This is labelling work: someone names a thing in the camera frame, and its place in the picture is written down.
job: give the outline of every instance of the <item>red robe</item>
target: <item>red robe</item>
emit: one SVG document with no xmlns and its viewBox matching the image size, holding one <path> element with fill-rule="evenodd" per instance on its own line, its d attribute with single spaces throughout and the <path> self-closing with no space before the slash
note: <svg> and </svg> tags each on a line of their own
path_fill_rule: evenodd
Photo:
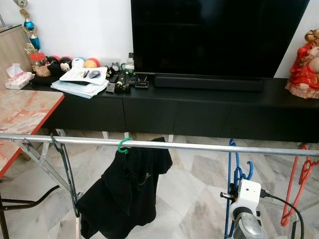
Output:
<svg viewBox="0 0 319 239">
<path fill-rule="evenodd" d="M 295 60 L 294 65 L 290 69 L 291 77 L 290 81 L 294 85 L 304 83 L 309 85 L 311 88 L 319 88 L 319 74 L 312 70 L 309 65 L 300 67 L 298 62 L 305 56 L 308 56 L 309 51 L 312 49 L 311 43 L 306 44 L 305 46 L 298 49 L 297 59 Z"/>
</svg>

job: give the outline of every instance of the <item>clothes hanger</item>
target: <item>clothes hanger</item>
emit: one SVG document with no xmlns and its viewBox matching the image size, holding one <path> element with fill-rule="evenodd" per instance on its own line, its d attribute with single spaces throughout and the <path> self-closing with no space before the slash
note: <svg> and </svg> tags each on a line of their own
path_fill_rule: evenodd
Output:
<svg viewBox="0 0 319 239">
<path fill-rule="evenodd" d="M 127 149 L 121 150 L 122 144 L 123 144 L 125 141 L 129 141 L 129 140 L 132 140 L 132 138 L 124 138 L 124 139 L 119 143 L 119 146 L 118 146 L 118 152 L 119 152 L 119 153 L 125 153 L 125 154 L 128 154 L 128 153 L 129 153 L 129 151 L 128 151 Z"/>
<path fill-rule="evenodd" d="M 229 141 L 229 146 L 237 146 L 235 143 L 235 140 L 232 138 Z M 231 162 L 232 162 L 232 153 L 230 152 L 228 154 L 228 183 L 227 183 L 227 192 L 228 194 L 232 190 L 237 190 L 239 181 L 242 179 L 250 180 L 254 173 L 254 164 L 251 161 L 248 161 L 247 164 L 249 164 L 249 174 L 246 176 L 246 174 L 243 173 L 243 170 L 240 167 L 240 161 L 239 161 L 239 154 L 236 152 L 236 169 L 234 171 L 234 183 L 231 183 Z M 231 238 L 234 233 L 235 229 L 235 222 L 232 221 L 230 231 L 228 233 L 228 222 L 229 222 L 229 208 L 230 208 L 230 200 L 227 199 L 227 206 L 226 206 L 226 222 L 225 222 L 225 232 L 224 232 L 224 239 Z"/>
<path fill-rule="evenodd" d="M 308 150 L 308 147 L 307 147 L 307 145 L 302 144 L 300 146 L 300 149 Z M 287 197 L 286 197 L 286 201 L 287 202 L 289 202 L 291 187 L 293 185 L 294 175 L 295 175 L 296 167 L 297 167 L 297 164 L 298 164 L 298 159 L 299 159 L 299 157 L 296 156 L 295 157 L 294 166 L 293 166 L 293 170 L 292 170 L 291 176 L 290 176 L 288 191 L 287 191 Z M 300 197 L 303 194 L 304 188 L 306 186 L 306 182 L 307 182 L 308 178 L 311 175 L 313 167 L 317 166 L 317 165 L 319 165 L 319 161 L 314 162 L 314 161 L 311 160 L 311 158 L 309 156 L 306 157 L 306 161 L 303 164 L 303 168 L 302 168 L 302 171 L 301 171 L 301 174 L 300 174 L 300 178 L 299 178 L 299 182 L 298 182 L 298 184 L 300 185 L 300 188 L 299 188 L 299 191 L 297 193 L 296 199 L 295 199 L 295 201 L 293 203 L 293 205 L 295 207 L 298 205 Z M 282 216 L 282 219 L 281 219 L 281 225 L 283 227 L 288 225 L 289 217 L 294 213 L 295 210 L 294 209 L 290 209 L 289 212 L 287 212 L 287 211 L 288 211 L 288 206 L 287 206 L 287 204 L 285 204 L 284 211 L 283 211 L 283 216 Z"/>
</svg>

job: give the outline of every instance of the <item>table leg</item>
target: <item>table leg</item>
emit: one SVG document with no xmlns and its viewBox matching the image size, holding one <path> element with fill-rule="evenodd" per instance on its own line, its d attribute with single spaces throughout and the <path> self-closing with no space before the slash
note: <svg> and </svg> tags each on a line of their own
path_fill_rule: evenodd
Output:
<svg viewBox="0 0 319 239">
<path fill-rule="evenodd" d="M 61 128 L 56 128 L 55 130 L 56 130 L 56 132 L 58 133 L 58 135 L 59 135 L 60 137 L 65 137 L 65 136 L 66 136 L 66 133 L 65 133 L 65 131 L 64 131 L 63 129 L 61 129 Z"/>
<path fill-rule="evenodd" d="M 1 195 L 0 195 L 0 207 L 2 206 L 3 205 L 2 205 Z M 9 232 L 8 232 L 8 227 L 6 226 L 4 211 L 0 211 L 0 223 L 1 223 L 3 239 L 9 239 Z"/>
<path fill-rule="evenodd" d="M 168 135 L 168 142 L 173 143 L 173 140 L 174 140 L 174 134 L 169 134 Z"/>
<path fill-rule="evenodd" d="M 124 132 L 124 138 L 129 138 L 130 136 L 130 132 Z"/>
<path fill-rule="evenodd" d="M 109 132 L 107 132 L 107 131 L 102 131 L 102 134 L 103 134 L 103 138 L 104 138 L 104 139 L 109 139 L 109 138 L 110 138 Z"/>
</svg>

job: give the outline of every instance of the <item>black shirt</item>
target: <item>black shirt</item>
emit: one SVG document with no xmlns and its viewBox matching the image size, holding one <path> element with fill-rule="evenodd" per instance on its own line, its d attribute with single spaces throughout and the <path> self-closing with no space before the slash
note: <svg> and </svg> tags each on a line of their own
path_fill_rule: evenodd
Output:
<svg viewBox="0 0 319 239">
<path fill-rule="evenodd" d="M 153 141 L 165 142 L 164 138 Z M 128 148 L 115 154 L 102 177 L 81 197 L 81 234 L 89 239 L 100 231 L 108 239 L 124 239 L 136 226 L 155 219 L 159 174 L 172 165 L 167 149 Z"/>
</svg>

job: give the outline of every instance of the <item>tissue box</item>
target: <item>tissue box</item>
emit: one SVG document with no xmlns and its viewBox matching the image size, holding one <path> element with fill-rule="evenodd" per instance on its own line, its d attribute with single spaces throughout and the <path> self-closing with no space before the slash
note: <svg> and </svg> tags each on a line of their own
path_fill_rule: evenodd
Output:
<svg viewBox="0 0 319 239">
<path fill-rule="evenodd" d="M 21 75 L 9 78 L 4 85 L 7 89 L 20 90 L 25 87 L 33 77 L 34 74 L 31 72 L 22 72 Z"/>
<path fill-rule="evenodd" d="M 20 90 L 34 77 L 31 72 L 24 72 L 18 63 L 12 64 L 6 72 L 10 76 L 4 83 L 7 89 Z"/>
</svg>

